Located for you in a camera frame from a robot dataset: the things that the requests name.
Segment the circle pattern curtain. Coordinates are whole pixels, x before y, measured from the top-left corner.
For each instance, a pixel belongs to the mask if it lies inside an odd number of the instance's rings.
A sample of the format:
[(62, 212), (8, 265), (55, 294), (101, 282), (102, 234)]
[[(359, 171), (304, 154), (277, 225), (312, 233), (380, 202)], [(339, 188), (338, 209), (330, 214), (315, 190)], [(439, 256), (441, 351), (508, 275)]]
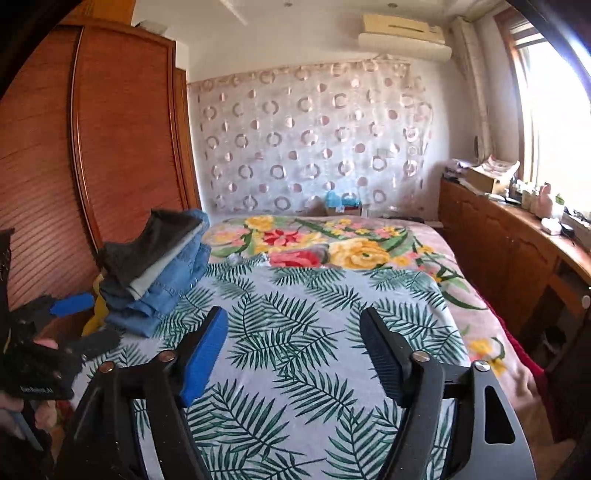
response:
[(332, 190), (370, 214), (424, 214), (434, 111), (411, 63), (256, 70), (195, 81), (188, 93), (212, 215), (314, 215)]

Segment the wooden sideboard cabinet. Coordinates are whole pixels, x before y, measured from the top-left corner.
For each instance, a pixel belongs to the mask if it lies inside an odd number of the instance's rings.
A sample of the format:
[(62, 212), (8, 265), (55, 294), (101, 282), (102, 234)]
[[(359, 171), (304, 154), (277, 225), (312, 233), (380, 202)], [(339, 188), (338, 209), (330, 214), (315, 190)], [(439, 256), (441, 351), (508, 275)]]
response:
[(555, 440), (590, 427), (590, 257), (532, 214), (440, 184), (443, 236), (536, 379)]

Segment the wooden sliding wardrobe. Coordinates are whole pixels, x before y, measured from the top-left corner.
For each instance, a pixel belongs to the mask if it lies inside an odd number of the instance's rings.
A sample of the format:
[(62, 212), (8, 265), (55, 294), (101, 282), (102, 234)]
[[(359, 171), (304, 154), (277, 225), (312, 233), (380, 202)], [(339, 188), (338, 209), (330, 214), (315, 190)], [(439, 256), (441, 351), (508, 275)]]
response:
[(131, 1), (1, 5), (1, 225), (15, 309), (88, 290), (107, 242), (200, 204), (186, 73)]

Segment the beige side curtain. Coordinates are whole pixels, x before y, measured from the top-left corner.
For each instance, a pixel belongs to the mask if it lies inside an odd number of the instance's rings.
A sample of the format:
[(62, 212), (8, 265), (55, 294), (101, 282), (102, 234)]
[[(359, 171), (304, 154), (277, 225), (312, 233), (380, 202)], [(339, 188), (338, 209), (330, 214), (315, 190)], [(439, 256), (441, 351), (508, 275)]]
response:
[(455, 55), (464, 72), (476, 119), (476, 158), (482, 163), (494, 153), (485, 59), (477, 32), (471, 22), (458, 16), (451, 23), (451, 32), (455, 42)]

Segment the folded grey pants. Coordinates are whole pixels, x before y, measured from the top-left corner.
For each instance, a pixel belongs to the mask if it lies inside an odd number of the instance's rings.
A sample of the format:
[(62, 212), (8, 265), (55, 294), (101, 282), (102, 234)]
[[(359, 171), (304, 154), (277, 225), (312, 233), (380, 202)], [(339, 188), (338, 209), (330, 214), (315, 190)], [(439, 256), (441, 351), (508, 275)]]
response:
[(139, 300), (148, 288), (154, 283), (157, 277), (163, 272), (168, 264), (183, 250), (183, 248), (202, 230), (204, 222), (189, 231), (181, 240), (168, 251), (166, 251), (158, 260), (150, 265), (139, 277), (133, 279), (126, 287), (127, 292), (134, 300)]

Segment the window with wooden frame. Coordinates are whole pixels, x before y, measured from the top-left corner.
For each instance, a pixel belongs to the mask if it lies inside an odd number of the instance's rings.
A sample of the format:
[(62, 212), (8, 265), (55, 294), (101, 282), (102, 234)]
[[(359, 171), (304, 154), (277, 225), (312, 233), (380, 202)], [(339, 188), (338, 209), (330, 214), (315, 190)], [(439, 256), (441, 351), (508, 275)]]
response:
[(515, 8), (495, 15), (520, 107), (521, 178), (590, 214), (590, 100), (575, 69)]

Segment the black pants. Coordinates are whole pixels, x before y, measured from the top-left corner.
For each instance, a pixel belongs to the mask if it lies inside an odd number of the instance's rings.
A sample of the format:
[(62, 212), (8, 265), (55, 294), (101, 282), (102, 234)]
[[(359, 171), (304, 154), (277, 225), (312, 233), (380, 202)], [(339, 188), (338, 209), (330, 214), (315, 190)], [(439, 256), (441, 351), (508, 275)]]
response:
[(127, 288), (157, 260), (205, 220), (198, 209), (172, 211), (152, 209), (137, 238), (128, 243), (106, 242), (100, 251), (103, 268), (118, 284)]

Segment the floral blanket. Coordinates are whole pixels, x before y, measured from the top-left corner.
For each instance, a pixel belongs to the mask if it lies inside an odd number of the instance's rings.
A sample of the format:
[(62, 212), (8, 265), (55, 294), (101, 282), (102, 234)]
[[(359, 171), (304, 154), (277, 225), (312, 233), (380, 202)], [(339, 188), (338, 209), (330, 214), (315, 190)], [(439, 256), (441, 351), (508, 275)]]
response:
[(385, 289), (401, 271), (435, 282), (461, 331), (468, 354), (492, 367), (518, 411), (539, 406), (539, 367), (508, 333), (489, 303), (469, 282), (451, 247), (434, 228), (418, 221), (359, 216), (229, 218), (205, 235), (215, 258), (266, 254), (274, 266), (337, 267), (378, 273)]

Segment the cardboard box on cabinet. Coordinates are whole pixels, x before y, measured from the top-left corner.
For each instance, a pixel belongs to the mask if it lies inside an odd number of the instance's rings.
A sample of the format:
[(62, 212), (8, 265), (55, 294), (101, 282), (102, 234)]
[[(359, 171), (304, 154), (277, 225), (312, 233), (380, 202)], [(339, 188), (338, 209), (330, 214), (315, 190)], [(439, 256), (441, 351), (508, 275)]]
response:
[(468, 168), (464, 178), (476, 190), (498, 195), (503, 194), (510, 184), (510, 178), (507, 175), (499, 176), (478, 168)]

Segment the pink bottle on cabinet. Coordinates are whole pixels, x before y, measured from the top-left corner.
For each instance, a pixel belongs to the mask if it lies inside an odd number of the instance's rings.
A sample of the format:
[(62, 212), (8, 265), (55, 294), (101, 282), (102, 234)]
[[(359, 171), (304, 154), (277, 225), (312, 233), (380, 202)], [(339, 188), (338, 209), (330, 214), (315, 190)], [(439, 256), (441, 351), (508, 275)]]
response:
[(539, 219), (551, 218), (553, 209), (553, 199), (551, 197), (551, 185), (544, 183), (538, 192), (535, 215)]

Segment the yellow plush toy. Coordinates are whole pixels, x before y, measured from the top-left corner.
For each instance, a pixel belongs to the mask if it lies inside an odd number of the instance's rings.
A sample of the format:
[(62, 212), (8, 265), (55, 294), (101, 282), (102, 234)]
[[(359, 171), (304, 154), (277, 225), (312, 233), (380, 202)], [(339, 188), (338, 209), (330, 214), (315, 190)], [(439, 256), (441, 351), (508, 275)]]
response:
[(89, 336), (99, 331), (105, 325), (105, 319), (109, 314), (105, 299), (100, 293), (100, 284), (104, 280), (103, 274), (99, 274), (93, 281), (95, 303), (92, 317), (86, 322), (82, 330), (82, 336)]

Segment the white air conditioner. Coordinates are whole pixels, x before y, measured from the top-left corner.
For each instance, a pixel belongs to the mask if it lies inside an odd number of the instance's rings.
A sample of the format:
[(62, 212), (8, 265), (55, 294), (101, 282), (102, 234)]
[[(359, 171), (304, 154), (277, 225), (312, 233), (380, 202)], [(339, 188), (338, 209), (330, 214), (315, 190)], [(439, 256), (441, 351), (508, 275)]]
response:
[(363, 14), (362, 21), (362, 50), (441, 63), (452, 57), (440, 26), (380, 14)]

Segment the palm leaf bed sheet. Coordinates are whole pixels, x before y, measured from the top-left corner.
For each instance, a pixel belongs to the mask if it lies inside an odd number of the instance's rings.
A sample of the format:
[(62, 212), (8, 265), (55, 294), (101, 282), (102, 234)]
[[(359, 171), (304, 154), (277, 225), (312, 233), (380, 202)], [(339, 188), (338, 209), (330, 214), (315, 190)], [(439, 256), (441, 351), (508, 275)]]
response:
[(415, 350), (469, 364), (428, 275), (376, 268), (273, 267), (257, 255), (212, 263), (149, 337), (125, 334), (106, 359), (143, 364), (228, 312), (224, 341), (188, 426), (215, 479), (374, 479), (404, 412), (388, 398), (360, 334), (363, 310)]

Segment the blue toy on box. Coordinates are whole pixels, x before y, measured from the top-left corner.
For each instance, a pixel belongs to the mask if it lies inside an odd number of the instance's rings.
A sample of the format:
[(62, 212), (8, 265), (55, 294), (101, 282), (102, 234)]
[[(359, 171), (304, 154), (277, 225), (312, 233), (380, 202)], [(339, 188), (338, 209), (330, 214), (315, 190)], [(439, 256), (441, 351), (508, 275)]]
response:
[(362, 214), (362, 202), (354, 194), (338, 194), (334, 190), (325, 194), (325, 210), (329, 216)]

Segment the folded blue jeans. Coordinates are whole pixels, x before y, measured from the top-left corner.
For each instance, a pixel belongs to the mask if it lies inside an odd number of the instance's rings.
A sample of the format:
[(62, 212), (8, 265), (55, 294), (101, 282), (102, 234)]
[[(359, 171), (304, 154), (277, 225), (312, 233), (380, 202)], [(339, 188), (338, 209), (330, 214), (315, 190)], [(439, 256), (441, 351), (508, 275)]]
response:
[(121, 287), (103, 268), (106, 276), (100, 284), (100, 293), (109, 310), (105, 319), (107, 324), (134, 335), (149, 337), (176, 307), (181, 296), (197, 285), (205, 274), (211, 255), (211, 247), (204, 243), (209, 219), (204, 212), (202, 217), (205, 220), (204, 230), (168, 264), (139, 300), (134, 300), (126, 288)]

